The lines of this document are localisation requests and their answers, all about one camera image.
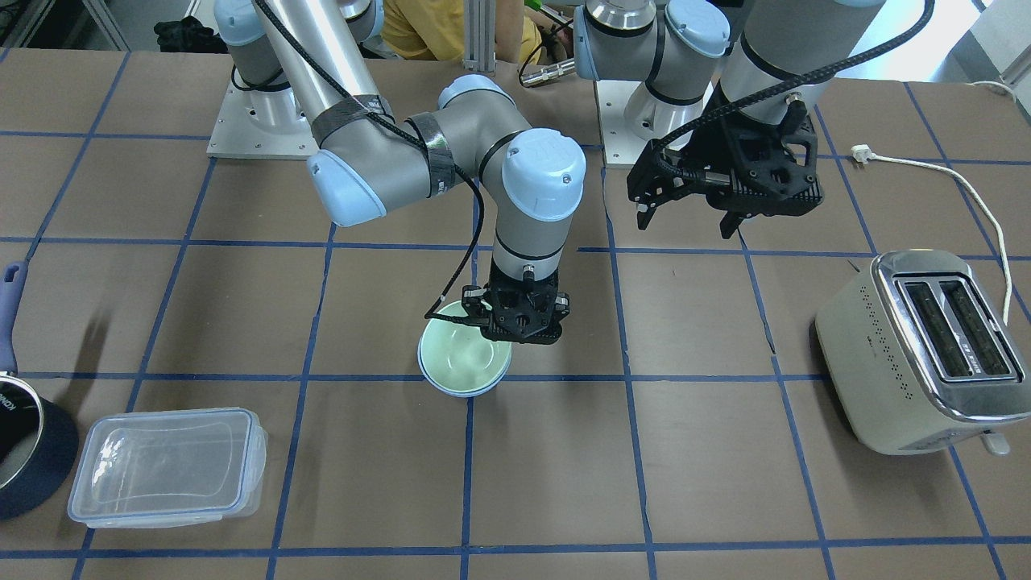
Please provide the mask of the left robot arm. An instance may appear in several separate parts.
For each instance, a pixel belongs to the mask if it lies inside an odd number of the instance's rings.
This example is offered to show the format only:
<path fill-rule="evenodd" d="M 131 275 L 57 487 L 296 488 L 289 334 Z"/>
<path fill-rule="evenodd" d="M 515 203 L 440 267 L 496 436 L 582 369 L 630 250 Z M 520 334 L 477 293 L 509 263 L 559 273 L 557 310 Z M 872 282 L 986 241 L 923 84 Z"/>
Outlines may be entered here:
<path fill-rule="evenodd" d="M 762 89 L 846 59 L 880 1 L 586 1 L 573 18 L 577 71 L 637 86 L 624 117 L 644 140 L 627 179 L 637 226 L 699 194 L 723 238 L 758 216 L 798 217 L 824 201 L 810 111 L 829 74 L 689 130 Z"/>

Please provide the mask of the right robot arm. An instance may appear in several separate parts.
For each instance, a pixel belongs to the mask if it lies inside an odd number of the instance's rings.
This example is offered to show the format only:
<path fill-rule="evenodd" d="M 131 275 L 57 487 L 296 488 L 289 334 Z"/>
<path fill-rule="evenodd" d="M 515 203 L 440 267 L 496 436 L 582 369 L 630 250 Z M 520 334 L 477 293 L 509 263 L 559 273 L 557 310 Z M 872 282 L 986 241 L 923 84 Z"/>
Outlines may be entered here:
<path fill-rule="evenodd" d="M 559 264 L 583 201 L 586 157 L 534 128 L 504 89 L 478 74 L 443 89 L 437 110 L 397 122 L 339 1 L 217 1 L 217 32 L 255 92 L 286 92 L 315 150 L 307 170 L 331 221 L 371 221 L 460 181 L 496 205 L 489 279 L 462 289 L 460 315 L 484 338 L 553 344 L 570 311 Z"/>

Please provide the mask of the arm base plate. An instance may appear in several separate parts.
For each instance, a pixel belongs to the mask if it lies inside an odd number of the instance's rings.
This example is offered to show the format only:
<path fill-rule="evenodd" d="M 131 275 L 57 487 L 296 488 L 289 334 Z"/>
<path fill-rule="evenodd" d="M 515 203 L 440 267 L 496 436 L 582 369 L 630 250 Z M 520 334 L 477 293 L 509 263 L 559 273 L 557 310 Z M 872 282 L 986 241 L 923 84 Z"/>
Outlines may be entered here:
<path fill-rule="evenodd" d="M 629 169 L 648 139 L 662 139 L 686 122 L 698 118 L 714 86 L 707 82 L 701 99 L 686 106 L 656 98 L 643 81 L 597 81 L 595 91 L 605 165 Z"/>
<path fill-rule="evenodd" d="M 220 159 L 304 160 L 319 148 L 293 89 L 259 91 L 233 73 L 207 155 Z"/>

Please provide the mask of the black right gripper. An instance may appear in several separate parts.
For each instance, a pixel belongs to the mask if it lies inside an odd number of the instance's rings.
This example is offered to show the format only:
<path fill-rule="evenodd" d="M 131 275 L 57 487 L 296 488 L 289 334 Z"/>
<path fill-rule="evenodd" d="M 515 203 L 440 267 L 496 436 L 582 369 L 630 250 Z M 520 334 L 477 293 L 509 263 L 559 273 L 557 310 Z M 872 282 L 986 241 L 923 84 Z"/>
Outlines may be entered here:
<path fill-rule="evenodd" d="M 516 280 L 492 269 L 486 287 L 462 288 L 461 306 L 466 316 L 450 319 L 454 325 L 483 328 L 484 338 L 516 344 L 556 344 L 570 312 L 557 271 L 543 280 Z"/>

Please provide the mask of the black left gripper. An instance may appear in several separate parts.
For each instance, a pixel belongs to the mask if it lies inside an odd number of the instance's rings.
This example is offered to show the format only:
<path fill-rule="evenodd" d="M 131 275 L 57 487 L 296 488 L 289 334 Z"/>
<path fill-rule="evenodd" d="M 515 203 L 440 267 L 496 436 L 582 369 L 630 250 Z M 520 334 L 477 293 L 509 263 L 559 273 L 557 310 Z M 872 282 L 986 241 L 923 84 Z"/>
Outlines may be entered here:
<path fill-rule="evenodd" d="M 706 194 L 712 208 L 724 210 L 719 235 L 729 239 L 754 214 L 802 216 L 824 201 L 814 169 L 817 149 L 809 107 L 795 100 L 771 124 L 743 111 L 708 122 L 693 131 L 681 159 L 688 168 L 729 176 L 729 186 Z M 664 159 L 656 142 L 647 142 L 627 176 L 627 198 L 635 205 L 640 230 L 648 228 L 661 205 L 692 194 L 660 169 Z"/>

